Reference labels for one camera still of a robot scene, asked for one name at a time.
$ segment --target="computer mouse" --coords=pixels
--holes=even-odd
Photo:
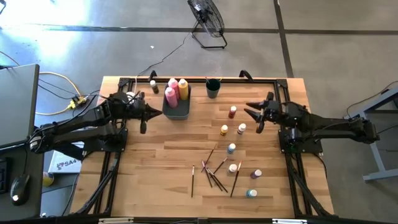
[[[14,179],[11,185],[10,196],[11,202],[15,206],[20,206],[26,203],[29,198],[29,175],[22,174]]]

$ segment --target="floor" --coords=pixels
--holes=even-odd
[[[203,50],[187,38],[154,67],[159,75],[234,77],[245,69],[254,77],[304,78],[312,112],[337,118],[398,77],[398,1],[214,2],[224,19],[227,48]],[[21,64],[38,63],[41,71],[68,76],[87,94],[100,88],[105,75],[136,75],[161,60],[182,43],[194,22],[185,0],[13,0],[0,15],[0,49]],[[219,42],[206,33],[198,36],[207,44]],[[11,63],[0,57],[0,64]],[[57,77],[42,78],[72,90]],[[37,111],[62,110],[66,103],[39,89]],[[37,116],[35,123],[70,116]],[[376,125],[396,121],[391,117]],[[381,136],[383,147],[396,147],[390,139],[397,132]],[[398,177],[369,184],[362,180],[377,171],[369,146],[342,139],[322,143],[335,213],[396,222]],[[397,168],[398,153],[381,153],[386,167]],[[50,158],[45,155],[45,170]],[[43,194],[42,212],[62,214],[71,192],[65,186],[74,179],[56,176],[55,184],[43,189],[64,187]]]

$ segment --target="wooden table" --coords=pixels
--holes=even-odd
[[[107,96],[116,92],[119,78],[104,77],[100,94]],[[308,105],[303,79],[288,78],[287,81],[291,100]],[[146,102],[161,110],[164,84],[159,84],[159,89],[160,93],[155,95],[148,83],[137,86],[137,90],[145,92]],[[129,138],[119,166],[112,216],[294,217],[285,157],[279,152],[277,140],[279,125],[266,123],[262,134],[256,134],[256,123],[243,111],[248,108],[245,103],[261,101],[273,90],[268,84],[222,83],[218,97],[209,99],[204,83],[192,83],[187,120],[171,121],[158,116],[148,122],[146,134],[139,134],[138,120],[128,121]],[[229,119],[232,105],[237,106],[238,111],[234,119]],[[238,135],[236,130],[241,123],[246,123],[247,130]],[[223,124],[229,127],[226,136],[220,135]],[[230,198],[219,188],[211,188],[205,173],[200,171],[201,160],[206,160],[213,148],[208,165],[215,170],[227,156],[227,145],[232,142],[237,146],[236,151],[228,155],[216,174],[230,192],[234,175],[227,174],[227,167],[243,160],[234,196]],[[95,152],[83,161],[72,212],[78,210],[97,187],[103,156],[104,153]],[[302,157],[309,189],[324,208],[333,213],[322,163],[312,154]],[[193,164],[195,186],[191,198]],[[255,169],[262,170],[262,176],[253,180],[250,173]],[[246,198],[247,189],[256,189],[258,196]],[[302,193],[297,194],[304,211]],[[107,195],[106,190],[102,205]]]

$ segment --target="yellow bottle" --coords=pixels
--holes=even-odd
[[[178,82],[178,90],[180,90],[181,100],[188,99],[188,82],[185,79],[180,79]]]

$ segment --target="black cup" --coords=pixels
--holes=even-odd
[[[215,78],[206,81],[207,96],[211,99],[216,98],[221,88],[221,82]]]

